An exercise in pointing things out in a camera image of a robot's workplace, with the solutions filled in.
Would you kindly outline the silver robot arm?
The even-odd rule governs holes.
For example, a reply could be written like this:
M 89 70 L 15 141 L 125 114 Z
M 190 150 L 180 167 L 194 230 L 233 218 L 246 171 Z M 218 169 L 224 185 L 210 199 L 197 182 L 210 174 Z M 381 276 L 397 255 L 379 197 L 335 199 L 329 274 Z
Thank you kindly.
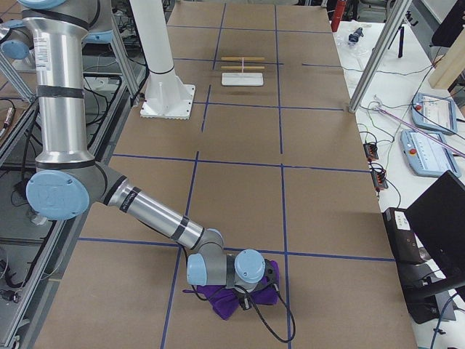
M 1 24 L 1 42 L 34 49 L 42 151 L 26 186 L 31 207 L 51 220 L 69 220 L 96 202 L 115 206 L 191 251 L 189 284 L 244 294 L 276 287 L 278 268 L 258 251 L 227 254 L 219 231 L 149 197 L 89 152 L 82 44 L 89 34 L 112 39 L 111 3 L 23 1 L 21 6 L 21 20 Z

